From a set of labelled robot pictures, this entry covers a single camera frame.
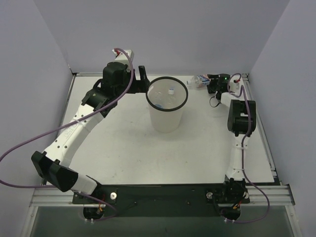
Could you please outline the clear crushed plastic bottle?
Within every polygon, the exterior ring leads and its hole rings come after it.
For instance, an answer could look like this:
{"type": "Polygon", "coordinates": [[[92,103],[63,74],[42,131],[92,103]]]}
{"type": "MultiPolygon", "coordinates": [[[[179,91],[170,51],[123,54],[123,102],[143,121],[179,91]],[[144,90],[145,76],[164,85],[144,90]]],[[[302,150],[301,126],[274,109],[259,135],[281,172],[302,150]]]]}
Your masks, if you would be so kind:
{"type": "Polygon", "coordinates": [[[173,105],[177,101],[175,97],[175,88],[171,87],[168,89],[167,97],[166,97],[166,102],[168,105],[173,105]]]}

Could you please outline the white blue label plastic bottle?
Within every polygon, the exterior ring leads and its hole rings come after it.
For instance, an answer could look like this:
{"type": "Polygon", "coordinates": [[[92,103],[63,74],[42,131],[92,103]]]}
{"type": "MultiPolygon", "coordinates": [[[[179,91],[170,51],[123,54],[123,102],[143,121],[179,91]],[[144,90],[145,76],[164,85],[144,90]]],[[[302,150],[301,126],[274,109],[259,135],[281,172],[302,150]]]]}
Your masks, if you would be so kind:
{"type": "Polygon", "coordinates": [[[201,89],[210,84],[210,79],[207,75],[196,75],[190,80],[186,81],[186,85],[189,88],[201,89]]]}

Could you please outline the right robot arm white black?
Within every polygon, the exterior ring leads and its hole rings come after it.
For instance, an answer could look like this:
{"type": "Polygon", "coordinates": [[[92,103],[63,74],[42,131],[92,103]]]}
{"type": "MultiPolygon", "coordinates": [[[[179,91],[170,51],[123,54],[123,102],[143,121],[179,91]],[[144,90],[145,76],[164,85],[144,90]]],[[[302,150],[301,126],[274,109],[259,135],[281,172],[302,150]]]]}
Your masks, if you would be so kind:
{"type": "Polygon", "coordinates": [[[245,178],[245,151],[252,133],[256,129],[256,102],[247,99],[247,93],[239,73],[207,75],[210,80],[207,90],[229,109],[227,128],[232,133],[230,164],[225,176],[225,196],[247,197],[245,178]]]}

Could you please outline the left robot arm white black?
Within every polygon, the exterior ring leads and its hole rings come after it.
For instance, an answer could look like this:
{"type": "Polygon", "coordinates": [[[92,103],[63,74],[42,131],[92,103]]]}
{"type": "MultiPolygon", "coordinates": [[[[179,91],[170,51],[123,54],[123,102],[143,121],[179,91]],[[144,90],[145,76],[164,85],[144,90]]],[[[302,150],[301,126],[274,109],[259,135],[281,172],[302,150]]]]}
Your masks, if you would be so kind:
{"type": "Polygon", "coordinates": [[[140,79],[137,80],[128,66],[110,62],[103,69],[103,76],[87,91],[71,126],[65,128],[56,140],[43,152],[36,151],[31,157],[38,175],[57,187],[60,191],[83,193],[88,202],[96,203],[101,198],[100,183],[91,177],[78,174],[69,168],[72,159],[83,141],[118,103],[124,92],[146,93],[149,88],[144,66],[139,66],[140,79]]]}

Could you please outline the white bin with black rim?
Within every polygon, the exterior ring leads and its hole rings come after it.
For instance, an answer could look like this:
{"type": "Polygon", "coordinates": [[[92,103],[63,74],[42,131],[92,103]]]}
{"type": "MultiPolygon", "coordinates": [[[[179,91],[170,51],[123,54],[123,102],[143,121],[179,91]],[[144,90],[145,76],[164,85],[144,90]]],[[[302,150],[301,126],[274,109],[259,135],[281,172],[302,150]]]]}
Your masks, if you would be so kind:
{"type": "Polygon", "coordinates": [[[154,129],[161,133],[170,133],[175,131],[182,118],[184,106],[188,100],[189,92],[186,85],[177,78],[163,76],[158,77],[150,82],[149,89],[146,92],[146,100],[148,102],[150,119],[154,129]],[[168,105],[166,97],[168,89],[175,88],[176,103],[168,105]],[[163,109],[153,104],[155,92],[163,94],[163,109]]]}

